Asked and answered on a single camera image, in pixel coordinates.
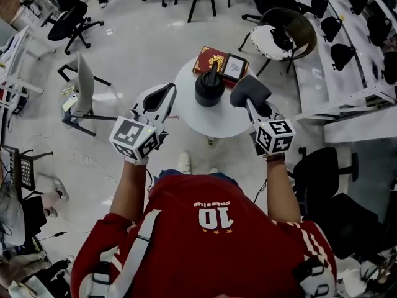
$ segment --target black cushion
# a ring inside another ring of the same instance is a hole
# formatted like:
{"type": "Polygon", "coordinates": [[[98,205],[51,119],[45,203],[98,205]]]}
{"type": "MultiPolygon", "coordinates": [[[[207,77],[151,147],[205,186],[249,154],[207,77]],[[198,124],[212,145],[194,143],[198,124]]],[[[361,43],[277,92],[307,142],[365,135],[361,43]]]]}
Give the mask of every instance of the black cushion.
{"type": "Polygon", "coordinates": [[[304,157],[293,169],[296,196],[307,210],[303,214],[313,214],[327,203],[339,189],[339,166],[336,150],[326,147],[304,157]]]}
{"type": "Polygon", "coordinates": [[[60,41],[70,36],[76,26],[83,20],[84,15],[87,13],[87,4],[81,2],[64,13],[52,27],[48,34],[50,41],[60,41]]]}

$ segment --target hand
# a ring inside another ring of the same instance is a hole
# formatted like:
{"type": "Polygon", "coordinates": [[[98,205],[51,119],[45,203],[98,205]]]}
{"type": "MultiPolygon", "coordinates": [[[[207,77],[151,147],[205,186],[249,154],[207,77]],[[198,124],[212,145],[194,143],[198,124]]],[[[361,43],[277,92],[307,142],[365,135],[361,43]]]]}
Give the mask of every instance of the hand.
{"type": "Polygon", "coordinates": [[[126,162],[132,163],[133,165],[136,165],[136,166],[146,166],[148,164],[148,162],[149,162],[149,157],[147,156],[142,161],[138,161],[138,160],[135,160],[133,158],[129,158],[129,157],[125,156],[124,160],[126,162]]]}

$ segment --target wire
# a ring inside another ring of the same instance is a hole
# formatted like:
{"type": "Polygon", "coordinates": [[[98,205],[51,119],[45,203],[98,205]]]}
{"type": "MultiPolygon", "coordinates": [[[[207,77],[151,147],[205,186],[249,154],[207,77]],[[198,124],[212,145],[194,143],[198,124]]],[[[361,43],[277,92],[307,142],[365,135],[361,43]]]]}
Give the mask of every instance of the wire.
{"type": "Polygon", "coordinates": [[[47,239],[49,239],[49,238],[62,236],[62,235],[64,235],[64,234],[66,234],[66,233],[91,233],[91,231],[68,231],[68,232],[59,232],[59,233],[56,233],[56,234],[54,234],[54,235],[52,235],[52,236],[50,236],[50,237],[42,238],[41,240],[38,240],[38,242],[47,240],[47,239]]]}
{"type": "Polygon", "coordinates": [[[259,194],[266,190],[266,187],[267,187],[267,179],[265,180],[265,183],[263,184],[263,186],[259,189],[258,193],[256,194],[256,197],[254,199],[254,203],[256,203],[256,200],[257,200],[259,194]]]}
{"type": "Polygon", "coordinates": [[[80,155],[81,155],[81,164],[82,164],[83,166],[89,165],[90,162],[95,163],[95,164],[96,164],[97,166],[99,166],[99,167],[102,169],[102,171],[106,174],[106,177],[104,178],[104,179],[105,179],[105,182],[109,182],[109,179],[111,179],[111,180],[113,180],[113,182],[114,182],[115,184],[118,185],[118,182],[117,182],[116,180],[114,180],[113,177],[109,176],[109,175],[107,174],[106,170],[105,170],[99,163],[95,162],[95,161],[92,160],[90,157],[88,157],[87,155],[83,154],[83,153],[82,153],[80,150],[78,150],[78,148],[76,148],[76,147],[72,147],[72,146],[66,146],[66,147],[69,148],[69,149],[77,150],[77,151],[80,153],[80,155]]]}

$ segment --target chair armrest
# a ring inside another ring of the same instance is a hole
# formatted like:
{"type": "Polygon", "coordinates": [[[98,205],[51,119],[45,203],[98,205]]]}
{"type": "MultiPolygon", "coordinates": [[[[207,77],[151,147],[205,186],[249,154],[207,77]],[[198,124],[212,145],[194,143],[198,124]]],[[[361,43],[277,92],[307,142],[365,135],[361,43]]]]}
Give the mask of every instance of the chair armrest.
{"type": "Polygon", "coordinates": [[[50,14],[45,18],[44,22],[41,24],[40,27],[44,27],[44,25],[46,25],[47,22],[49,22],[49,23],[51,23],[51,24],[56,24],[56,21],[53,20],[53,19],[51,19],[51,16],[52,16],[53,14],[54,14],[53,12],[50,13],[50,14]]]}

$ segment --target small framed picture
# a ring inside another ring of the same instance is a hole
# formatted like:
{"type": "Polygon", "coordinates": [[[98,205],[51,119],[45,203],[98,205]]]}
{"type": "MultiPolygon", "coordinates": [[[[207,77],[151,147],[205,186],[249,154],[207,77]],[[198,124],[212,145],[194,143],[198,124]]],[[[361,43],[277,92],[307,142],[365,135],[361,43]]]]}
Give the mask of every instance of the small framed picture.
{"type": "Polygon", "coordinates": [[[239,81],[243,77],[246,63],[247,60],[245,58],[228,53],[221,72],[222,77],[234,82],[239,81]]]}

